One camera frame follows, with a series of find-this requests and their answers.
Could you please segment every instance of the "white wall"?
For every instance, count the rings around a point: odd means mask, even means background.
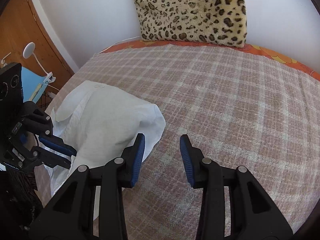
[[[133,0],[39,0],[61,43],[81,67],[94,53],[140,35]],[[320,16],[310,0],[246,0],[247,43],[320,72]]]
[[[247,43],[275,50],[320,73],[320,15],[311,0],[245,0]]]
[[[82,66],[117,41],[140,36],[133,0],[40,0],[68,53]]]
[[[73,58],[70,56],[69,52],[66,50],[64,45],[61,43],[60,37],[56,34],[55,30],[53,29],[51,22],[49,21],[47,14],[44,12],[43,7],[40,3],[40,0],[32,0],[32,3],[37,11],[37,14],[43,24],[44,28],[46,29],[48,35],[50,36],[53,44],[56,46],[62,57],[68,63],[70,68],[76,73],[82,65],[77,65]]]

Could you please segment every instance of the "camera lens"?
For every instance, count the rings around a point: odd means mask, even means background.
[[[0,100],[4,99],[7,96],[7,93],[8,93],[8,84],[3,82],[0,85]]]
[[[14,75],[13,78],[11,79],[11,87],[15,88],[18,85],[19,82],[19,76]]]

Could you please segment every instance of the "blue object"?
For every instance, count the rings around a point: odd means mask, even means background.
[[[183,160],[184,169],[186,170],[187,180],[191,187],[195,185],[194,169],[189,156],[189,152],[184,141],[184,138],[180,137],[180,152]]]
[[[144,154],[144,148],[146,144],[146,139],[144,137],[144,134],[141,136],[141,140],[139,143],[138,151],[136,154],[136,157],[134,159],[133,165],[132,165],[132,176],[131,176],[131,186],[134,187],[134,185],[137,183],[142,163],[142,158]]]
[[[44,84],[46,77],[38,76],[33,73],[31,70],[28,70],[25,67],[22,67],[21,70],[21,81],[22,81],[22,91],[23,91],[23,102],[29,101],[30,97],[37,90],[37,87],[40,85],[41,88],[36,92],[35,97],[32,99],[34,103],[38,102],[42,96],[44,90],[47,88],[48,81]]]
[[[27,137],[24,134],[21,134],[20,135],[20,141],[21,141],[22,144],[27,143]]]
[[[67,156],[71,156],[71,155],[76,156],[76,154],[77,154],[76,150],[72,151],[70,149],[67,149],[66,147],[63,147],[61,145],[57,145],[57,144],[55,144],[55,143],[53,143],[53,142],[51,142],[41,136],[39,136],[39,142],[41,142],[42,144],[44,144],[48,148],[50,148],[56,152],[62,153],[64,155],[67,155]]]

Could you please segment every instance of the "metal screw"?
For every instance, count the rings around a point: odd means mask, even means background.
[[[115,159],[116,164],[121,164],[123,162],[124,162],[124,160],[121,157]]]
[[[210,164],[210,163],[212,162],[212,160],[209,159],[209,158],[203,158],[203,159],[202,159],[202,162],[203,162],[204,164]]]
[[[78,167],[78,171],[79,172],[84,172],[86,170],[87,170],[87,166],[85,166],[85,165],[81,165],[81,166]]]
[[[242,173],[246,173],[248,169],[247,169],[246,167],[244,167],[244,166],[239,166],[239,167],[238,167],[238,170],[239,170],[240,172],[242,172]]]

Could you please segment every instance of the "beige checkered bedspread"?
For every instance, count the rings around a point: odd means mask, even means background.
[[[248,167],[294,231],[316,205],[320,82],[307,74],[222,47],[124,49],[94,55],[48,110],[85,80],[157,104],[167,123],[136,187],[123,192],[129,239],[195,239],[202,191],[187,183],[179,151],[184,133],[218,164]],[[36,176],[46,203],[48,175],[38,167]]]

